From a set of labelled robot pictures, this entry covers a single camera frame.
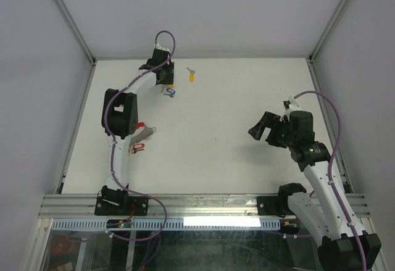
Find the red grey keyring holder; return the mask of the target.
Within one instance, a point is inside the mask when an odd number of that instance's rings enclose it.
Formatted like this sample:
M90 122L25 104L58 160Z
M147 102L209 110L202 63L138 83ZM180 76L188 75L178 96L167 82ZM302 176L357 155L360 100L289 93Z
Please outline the red grey keyring holder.
M149 127L145 123L143 123L143 126L138 128L138 134L134 135L131 138L130 143L137 144L142 141L150 140L155 132L156 132L156 127Z

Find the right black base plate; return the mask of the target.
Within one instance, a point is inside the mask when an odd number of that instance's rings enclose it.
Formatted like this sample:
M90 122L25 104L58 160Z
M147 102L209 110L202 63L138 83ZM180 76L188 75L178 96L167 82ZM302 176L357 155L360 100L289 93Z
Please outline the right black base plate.
M274 215L285 218L287 215L292 214L283 200L278 196L258 196L256 200L259 216Z

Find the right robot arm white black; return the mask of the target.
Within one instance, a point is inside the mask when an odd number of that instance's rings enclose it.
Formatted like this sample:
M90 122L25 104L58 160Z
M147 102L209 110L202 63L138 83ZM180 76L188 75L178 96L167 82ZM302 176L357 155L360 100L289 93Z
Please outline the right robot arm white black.
M265 112L248 133L259 141L265 129L266 142L287 148L318 199L314 204L299 183L283 185L272 212L293 213L313 237L323 270L369 270L381 249L377 234L368 233L356 217L330 168L330 153L315 140L314 118L310 112L294 110L280 116Z

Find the red tag key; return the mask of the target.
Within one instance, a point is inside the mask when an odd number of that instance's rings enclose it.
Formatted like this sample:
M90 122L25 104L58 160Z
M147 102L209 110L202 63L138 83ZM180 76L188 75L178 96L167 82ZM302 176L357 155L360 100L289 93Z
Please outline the red tag key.
M137 152L143 151L145 149L144 143L129 144L128 153L136 154Z

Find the yellow tag key far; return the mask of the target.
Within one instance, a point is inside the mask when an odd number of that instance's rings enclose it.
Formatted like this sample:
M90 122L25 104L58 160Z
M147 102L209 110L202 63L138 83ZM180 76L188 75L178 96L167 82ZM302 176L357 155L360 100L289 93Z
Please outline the yellow tag key far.
M187 67L186 69L187 69L188 72L189 72L189 81L190 81L191 83L193 83L193 82L194 82L194 76L195 76L195 70L193 70L193 69L191 69L191 68L189 68L189 67Z

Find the blue tag key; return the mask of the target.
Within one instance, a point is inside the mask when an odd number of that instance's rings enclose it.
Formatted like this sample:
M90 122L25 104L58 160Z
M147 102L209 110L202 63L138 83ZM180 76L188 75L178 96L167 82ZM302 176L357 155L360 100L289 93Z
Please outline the blue tag key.
M162 93L163 95L165 95L165 96L170 97L170 98L174 98L174 97L175 97L175 94L176 94L176 91L175 91L173 88L170 88L170 87L168 87L168 86L165 86L165 87L162 88L161 93Z

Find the aluminium front rail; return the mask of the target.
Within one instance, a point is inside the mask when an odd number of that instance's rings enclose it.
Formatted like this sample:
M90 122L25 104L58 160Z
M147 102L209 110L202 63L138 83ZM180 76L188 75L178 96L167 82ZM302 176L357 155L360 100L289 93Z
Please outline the aluminium front rail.
M236 215L267 216L259 196L273 199L275 194L157 194L171 219L185 216ZM93 218L96 194L47 194L43 198L38 217Z

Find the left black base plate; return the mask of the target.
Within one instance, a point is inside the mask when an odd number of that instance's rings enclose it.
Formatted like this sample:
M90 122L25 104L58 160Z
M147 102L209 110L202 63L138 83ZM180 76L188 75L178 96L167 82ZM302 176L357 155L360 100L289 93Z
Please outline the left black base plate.
M149 199L141 196L127 196L121 201L96 198L94 214L97 216L147 216Z

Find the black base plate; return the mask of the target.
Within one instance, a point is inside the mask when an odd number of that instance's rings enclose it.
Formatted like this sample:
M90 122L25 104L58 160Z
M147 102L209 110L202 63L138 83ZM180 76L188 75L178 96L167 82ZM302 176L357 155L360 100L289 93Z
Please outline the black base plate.
M258 196L256 200L259 216L274 215L285 218L287 215L292 214L283 200L278 196Z
M97 216L147 216L149 199L141 196L127 196L121 201L96 198L94 214Z

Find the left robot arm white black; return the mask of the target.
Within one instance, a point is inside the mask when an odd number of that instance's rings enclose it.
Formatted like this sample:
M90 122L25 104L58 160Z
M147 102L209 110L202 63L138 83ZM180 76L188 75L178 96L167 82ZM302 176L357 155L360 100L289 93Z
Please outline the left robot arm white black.
M145 139L139 127L138 98L149 89L174 82L174 62L167 48L155 47L152 57L139 67L136 77L121 89L109 88L104 95L101 125L107 136L109 163L106 181L97 198L96 215L144 216L148 197L130 196L128 157L143 148L136 148Z

